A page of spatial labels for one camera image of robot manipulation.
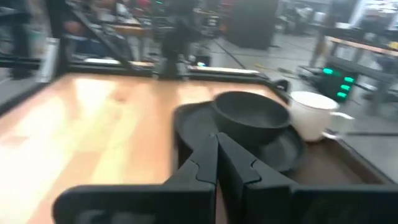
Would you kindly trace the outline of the white mug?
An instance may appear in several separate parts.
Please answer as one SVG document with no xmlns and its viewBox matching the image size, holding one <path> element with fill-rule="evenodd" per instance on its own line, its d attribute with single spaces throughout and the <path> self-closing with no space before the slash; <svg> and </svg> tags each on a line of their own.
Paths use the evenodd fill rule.
<svg viewBox="0 0 398 224">
<path fill-rule="evenodd" d="M 323 138 L 341 139 L 354 123 L 354 117 L 338 112 L 339 104 L 318 93 L 293 91 L 289 111 L 292 126 L 307 142 Z"/>
</svg>

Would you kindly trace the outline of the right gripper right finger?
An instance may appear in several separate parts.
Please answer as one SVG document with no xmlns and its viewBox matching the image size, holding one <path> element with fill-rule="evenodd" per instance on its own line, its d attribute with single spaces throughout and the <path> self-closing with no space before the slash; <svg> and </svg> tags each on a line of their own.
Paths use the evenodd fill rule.
<svg viewBox="0 0 398 224">
<path fill-rule="evenodd" d="M 398 185 L 302 185 L 217 135 L 230 224 L 398 224 Z"/>
</svg>

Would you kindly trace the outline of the black plate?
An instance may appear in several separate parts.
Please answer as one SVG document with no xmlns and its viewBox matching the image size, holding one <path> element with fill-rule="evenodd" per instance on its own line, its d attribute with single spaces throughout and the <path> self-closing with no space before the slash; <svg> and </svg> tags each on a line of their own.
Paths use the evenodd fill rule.
<svg viewBox="0 0 398 224">
<path fill-rule="evenodd" d="M 179 106 L 174 111 L 174 128 L 181 149 L 194 150 L 209 134 L 218 133 L 209 101 Z M 290 172 L 300 165 L 307 150 L 298 132 L 289 126 L 268 144 L 250 147 L 249 152 L 278 172 Z"/>
</svg>

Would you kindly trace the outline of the wooden background table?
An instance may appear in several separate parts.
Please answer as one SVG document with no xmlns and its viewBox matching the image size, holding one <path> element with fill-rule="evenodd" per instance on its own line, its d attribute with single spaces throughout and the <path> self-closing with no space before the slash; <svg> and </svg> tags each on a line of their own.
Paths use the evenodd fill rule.
<svg viewBox="0 0 398 224">
<path fill-rule="evenodd" d="M 360 87 L 364 90 L 369 91 L 373 102 L 379 103 L 380 101 L 382 101 L 384 95 L 388 93 L 391 85 L 398 82 L 398 51 L 389 50 L 382 47 L 376 47 L 372 44 L 363 44 L 360 42 L 339 39 L 336 37 L 331 37 L 330 40 L 334 43 L 334 49 L 337 49 L 337 47 L 340 45 L 346 45 L 355 49 L 355 52 L 352 60 L 346 60 L 337 57 L 335 56 L 335 53 L 332 52 L 327 57 L 326 63 L 331 62 L 343 68 L 354 70 L 358 73 L 358 78 L 362 75 L 376 80 L 377 86 L 375 86 L 373 89 L 368 88 L 364 85 L 360 85 L 358 83 L 358 78 L 356 79 L 354 87 Z M 376 54 L 375 61 L 379 63 L 382 69 L 375 70 L 369 67 L 365 67 L 364 65 L 360 65 L 359 61 L 364 52 L 372 52 Z"/>
</svg>

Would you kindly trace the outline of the black device green lights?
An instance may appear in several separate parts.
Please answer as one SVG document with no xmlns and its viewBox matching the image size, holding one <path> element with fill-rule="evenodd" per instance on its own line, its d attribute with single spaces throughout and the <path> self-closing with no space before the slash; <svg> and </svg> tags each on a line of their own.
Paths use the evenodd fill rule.
<svg viewBox="0 0 398 224">
<path fill-rule="evenodd" d="M 349 98 L 357 78 L 358 73 L 354 70 L 327 62 L 322 68 L 315 88 L 321 95 L 338 103 L 344 103 Z"/>
</svg>

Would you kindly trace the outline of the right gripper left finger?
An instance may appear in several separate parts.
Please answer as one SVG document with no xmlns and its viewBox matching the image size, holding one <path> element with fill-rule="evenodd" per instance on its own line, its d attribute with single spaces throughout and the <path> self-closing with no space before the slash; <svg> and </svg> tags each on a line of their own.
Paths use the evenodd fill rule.
<svg viewBox="0 0 398 224">
<path fill-rule="evenodd" d="M 211 134 L 163 184 L 77 185 L 52 205 L 55 224 L 215 224 L 218 139 Z"/>
</svg>

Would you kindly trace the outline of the black bowl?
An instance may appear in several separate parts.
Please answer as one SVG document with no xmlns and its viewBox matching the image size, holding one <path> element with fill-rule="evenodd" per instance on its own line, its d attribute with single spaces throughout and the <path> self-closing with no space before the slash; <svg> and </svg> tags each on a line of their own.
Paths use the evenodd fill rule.
<svg viewBox="0 0 398 224">
<path fill-rule="evenodd" d="M 211 107 L 218 130 L 244 147 L 268 144 L 290 125 L 290 113 L 284 106 L 255 93 L 220 93 Z"/>
</svg>

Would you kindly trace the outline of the brown plastic tray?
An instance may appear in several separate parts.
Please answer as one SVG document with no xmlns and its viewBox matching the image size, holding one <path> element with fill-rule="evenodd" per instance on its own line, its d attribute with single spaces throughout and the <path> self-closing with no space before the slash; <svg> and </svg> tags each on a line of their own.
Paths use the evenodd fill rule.
<svg viewBox="0 0 398 224">
<path fill-rule="evenodd" d="M 226 91 L 248 91 L 259 93 L 273 100 L 282 102 L 282 98 L 264 85 L 222 82 L 188 82 L 179 89 L 183 96 L 173 111 L 173 125 L 183 105 L 210 101 L 219 93 Z M 288 178 L 307 185 L 336 184 L 398 184 L 385 172 L 360 156 L 354 149 L 343 142 L 322 140 L 310 143 L 304 156 L 294 170 L 285 172 Z"/>
</svg>

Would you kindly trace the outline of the black metal table frame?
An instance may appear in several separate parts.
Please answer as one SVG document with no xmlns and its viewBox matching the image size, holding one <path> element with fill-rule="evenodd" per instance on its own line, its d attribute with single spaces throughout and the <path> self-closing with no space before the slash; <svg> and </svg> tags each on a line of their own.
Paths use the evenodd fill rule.
<svg viewBox="0 0 398 224">
<path fill-rule="evenodd" d="M 261 73 L 255 70 L 242 70 L 235 68 L 218 68 L 218 67 L 193 67 L 189 66 L 186 72 L 181 72 L 179 75 L 173 75 L 171 72 L 162 75 L 154 71 L 154 65 L 149 62 L 135 62 L 136 69 L 132 72 L 127 71 L 122 65 L 118 63 L 96 63 L 96 62 L 70 62 L 64 72 L 50 72 L 50 80 L 41 83 L 36 83 L 29 87 L 22 93 L 11 97 L 3 103 L 0 103 L 0 116 L 8 113 L 17 105 L 24 102 L 29 97 L 36 94 L 38 91 L 52 83 L 54 80 L 67 73 L 97 73 L 102 75 L 121 75 L 130 77 L 154 77 L 159 76 L 162 80 L 200 80 L 210 82 L 230 82 L 230 83 L 245 83 L 245 84 L 260 84 L 268 86 L 273 93 L 275 93 L 284 103 L 289 102 L 287 92 L 283 88 L 278 88 L 276 82 L 270 81 L 268 78 L 262 76 Z"/>
</svg>

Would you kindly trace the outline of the black cabinet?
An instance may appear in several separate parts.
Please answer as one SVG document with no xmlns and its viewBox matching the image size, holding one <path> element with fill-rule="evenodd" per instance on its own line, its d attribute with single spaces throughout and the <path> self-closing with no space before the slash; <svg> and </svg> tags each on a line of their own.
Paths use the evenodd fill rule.
<svg viewBox="0 0 398 224">
<path fill-rule="evenodd" d="M 266 50 L 272 45 L 279 0 L 233 0 L 228 42 L 242 48 Z"/>
</svg>

